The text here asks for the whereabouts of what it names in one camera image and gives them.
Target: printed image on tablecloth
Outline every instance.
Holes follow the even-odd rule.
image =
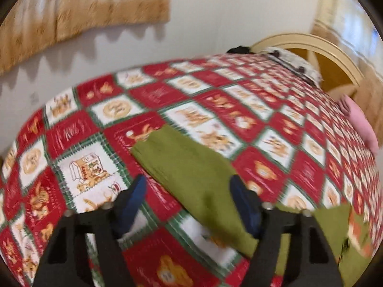
[[[255,145],[284,169],[290,168],[295,149],[272,129],[266,128]]]
[[[302,148],[307,152],[307,154],[309,154],[309,156],[324,167],[324,162],[326,160],[325,149],[322,148],[313,138],[311,138],[310,135],[305,134],[303,136]]]
[[[174,86],[177,89],[180,89],[184,93],[188,95],[192,95],[201,91],[204,91],[210,88],[210,85],[198,80],[190,75],[185,75],[181,77],[177,77],[175,79],[171,79],[167,82],[168,84]]]
[[[2,167],[3,177],[5,180],[8,179],[11,173],[12,167],[15,164],[16,155],[17,155],[17,145],[16,145],[16,141],[14,141],[12,143],[12,146],[8,150],[8,153],[6,155],[6,158],[4,160],[3,167]]]
[[[72,197],[95,187],[118,171],[116,163],[98,141],[60,160],[57,166]]]
[[[20,157],[20,184],[23,192],[28,189],[47,165],[44,143],[42,139],[39,139]]]
[[[56,122],[64,119],[77,109],[78,106],[71,88],[58,94],[45,105],[45,114],[48,119],[49,126],[52,126]]]
[[[242,259],[235,249],[212,235],[206,227],[185,211],[169,220],[166,228],[180,238],[181,245],[195,259],[205,260],[210,271],[219,278],[226,277]]]
[[[196,128],[215,117],[214,114],[205,110],[196,102],[188,102],[166,110],[164,115],[177,126],[187,131]]]
[[[281,203],[287,207],[295,209],[309,209],[310,211],[315,210],[315,207],[309,198],[297,189],[292,181],[288,184],[284,196],[281,199]]]
[[[0,190],[0,230],[5,227],[6,220],[3,212],[3,204],[4,204],[4,192]]]
[[[143,113],[143,109],[126,95],[101,102],[93,106],[91,111],[103,125]]]
[[[141,85],[145,85],[150,82],[154,82],[154,80],[142,73],[141,69],[130,69],[127,71],[121,71],[116,74],[117,83],[126,89],[138,87]]]
[[[322,204],[326,208],[340,205],[341,195],[335,185],[326,177],[323,185]]]

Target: black object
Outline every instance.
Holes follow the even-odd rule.
[[[114,203],[82,214],[67,210],[40,259],[34,287],[93,287],[85,234],[94,233],[106,287],[135,287],[116,239],[127,233],[145,199],[146,179],[138,175]]]
[[[261,203],[238,175],[231,178],[230,191],[246,230],[259,239],[241,287],[270,287],[283,233],[291,234],[291,241],[282,287],[343,286],[331,248],[309,211],[293,214]]]
[[[250,53],[250,47],[246,47],[246,46],[235,47],[233,49],[229,49],[227,51],[227,53],[230,53],[230,54],[249,54]]]

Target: pink object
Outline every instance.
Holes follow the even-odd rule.
[[[379,151],[378,139],[362,109],[347,95],[344,96],[344,101],[350,108],[348,119],[351,125],[361,136],[367,148],[369,148],[373,154],[377,154]]]

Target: white pillow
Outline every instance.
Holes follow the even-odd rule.
[[[262,54],[268,54],[271,59],[277,60],[286,68],[301,74],[303,77],[308,78],[318,88],[323,80],[322,75],[315,67],[302,57],[279,47],[268,47],[261,51]]]

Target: white square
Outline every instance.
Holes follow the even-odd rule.
[[[281,203],[295,209],[308,209],[313,211],[313,204],[293,184],[289,184]]]
[[[257,141],[256,146],[284,168],[289,168],[295,149],[275,131],[267,129]]]
[[[302,104],[302,102],[297,97],[295,97],[294,95],[288,96],[287,100],[290,100],[292,102],[292,104],[298,108],[301,108],[301,109],[304,108],[304,105]]]
[[[248,76],[255,76],[256,73],[251,71],[250,69],[246,68],[246,67],[238,67],[237,70],[247,74]]]
[[[331,208],[340,205],[340,193],[335,188],[334,184],[326,177],[323,186],[322,204],[326,208]]]
[[[304,97],[305,96],[305,93],[300,91],[299,89],[295,88],[295,87],[292,87],[291,90],[295,93],[297,93],[299,96],[301,97]]]
[[[344,138],[342,131],[336,126],[336,124],[332,125],[334,127],[334,131],[338,134],[338,136]]]
[[[357,163],[357,155],[355,154],[355,151],[349,147],[349,154],[351,156],[351,159]]]
[[[91,189],[74,197],[73,202],[77,213],[91,212],[104,203],[113,202],[117,195],[126,190],[126,184],[118,172],[106,177]]]
[[[218,73],[219,75],[222,75],[222,76],[224,76],[224,77],[226,77],[232,81],[237,81],[237,80],[244,78],[244,76],[242,74],[236,73],[235,71],[233,71],[229,68],[217,69],[214,72]]]
[[[328,113],[328,111],[325,108],[323,108],[323,106],[320,105],[319,108],[322,113],[324,113],[328,118],[331,118],[330,113]]]
[[[242,143],[217,119],[207,121],[189,131],[191,138],[230,158],[241,147]]]
[[[340,153],[347,160],[347,162],[350,163],[350,158],[349,158],[349,154],[348,154],[347,150],[341,145],[339,145],[339,147],[340,147]]]
[[[20,248],[22,250],[23,264],[28,267],[28,270],[24,270],[24,273],[28,279],[33,282],[36,275],[37,266],[39,265],[40,257],[36,246],[33,243],[32,235],[28,235],[23,238],[23,242]]]
[[[355,182],[355,187],[357,187],[357,189],[362,192],[362,189],[361,189],[361,181],[360,179],[358,178],[357,175],[355,175],[355,173],[353,173],[353,177],[354,177],[354,182]]]
[[[144,112],[142,108],[126,95],[108,99],[94,105],[91,110],[103,125]]]
[[[265,68],[262,67],[260,63],[251,63],[251,64],[249,64],[249,66],[253,67],[254,69],[260,70],[260,71],[265,70]]]
[[[361,183],[363,184],[364,188],[367,190],[368,189],[367,180],[366,180],[366,177],[364,176],[364,174],[362,172],[360,172],[360,179],[361,179]]]
[[[4,204],[4,193],[0,191],[0,228],[5,223],[5,216],[3,212],[3,204]]]
[[[20,157],[20,183],[22,189],[27,188],[41,173],[48,162],[45,158],[43,140],[38,140],[31,148]]]
[[[331,155],[340,163],[340,153],[338,149],[329,141],[327,140],[327,150],[331,153]]]
[[[318,128],[321,132],[323,132],[323,125],[314,118],[311,114],[307,115],[307,120],[311,122],[316,128]]]
[[[324,128],[333,136],[335,137],[335,134],[334,134],[334,130],[329,126],[327,125],[327,123],[325,121],[322,121],[322,125],[324,126]]]
[[[164,114],[173,121],[173,123],[186,129],[188,132],[215,117],[195,101],[169,109],[165,111]]]
[[[231,62],[233,65],[237,65],[237,66],[242,66],[242,65],[245,64],[242,60],[237,59],[237,58],[229,58],[229,59],[226,59],[226,60]]]
[[[312,139],[308,134],[305,134],[303,136],[302,147],[320,165],[324,166],[324,161],[326,159],[326,152],[318,144],[318,142],[316,142],[314,139]]]
[[[154,82],[154,79],[143,74],[139,68],[118,72],[116,77],[118,84],[126,89]]]
[[[291,120],[293,120],[295,123],[303,126],[304,116],[296,112],[294,109],[290,108],[288,105],[283,105],[280,109],[280,112],[288,118],[290,118]]]
[[[25,231],[25,212],[21,212],[20,216],[10,226],[13,238],[21,248],[23,246],[23,240],[27,236]]]
[[[17,145],[16,145],[16,141],[14,141],[12,143],[12,146],[9,148],[9,151],[3,163],[2,172],[3,172],[3,177],[5,180],[9,178],[12,167],[16,161],[16,156],[17,156]]]
[[[251,98],[244,101],[256,115],[258,115],[263,121],[267,121],[271,115],[274,113],[274,110],[265,104],[257,96],[252,96]]]
[[[182,72],[185,72],[185,73],[203,70],[202,67],[200,67],[198,65],[194,65],[188,61],[185,61],[183,63],[174,63],[174,64],[172,64],[172,67],[175,69],[181,70]]]
[[[347,200],[350,202],[350,204],[352,204],[354,201],[354,186],[352,185],[350,179],[346,175],[344,175],[343,183],[344,183],[343,193],[345,197],[347,198]]]
[[[226,87],[223,89],[227,93],[229,93],[234,98],[242,101],[242,103],[246,103],[246,100],[253,97],[254,94],[248,91],[246,88],[242,87],[241,85],[233,85],[230,87]]]
[[[254,61],[257,61],[256,58],[254,58],[254,57],[249,57],[249,56],[243,56],[243,57],[241,57],[241,59],[244,60],[244,61],[247,61],[248,63],[252,63],[252,62],[254,62]]]
[[[218,247],[214,241],[210,240],[210,231],[190,215],[184,218],[180,228],[200,250],[223,268],[230,266],[234,258],[238,256],[237,251],[231,247]]]
[[[367,203],[364,203],[364,223],[368,223],[370,221],[370,210],[368,209]]]
[[[319,109],[316,106],[314,106],[311,102],[306,101],[306,108],[314,112],[316,115],[319,115]]]
[[[200,91],[204,91],[210,88],[210,85],[207,85],[205,82],[198,80],[190,75],[185,75],[181,77],[177,77],[168,81],[168,84],[171,84],[177,89],[180,89],[184,93],[188,95],[192,95],[198,93]]]
[[[231,64],[229,64],[228,62],[219,60],[218,58],[212,58],[208,62],[214,63],[217,66],[221,66],[221,67],[230,67],[231,66]]]
[[[45,113],[49,126],[77,111],[78,107],[71,88],[58,94],[45,104]]]
[[[100,142],[59,161],[58,167],[73,197],[92,189],[118,170]]]

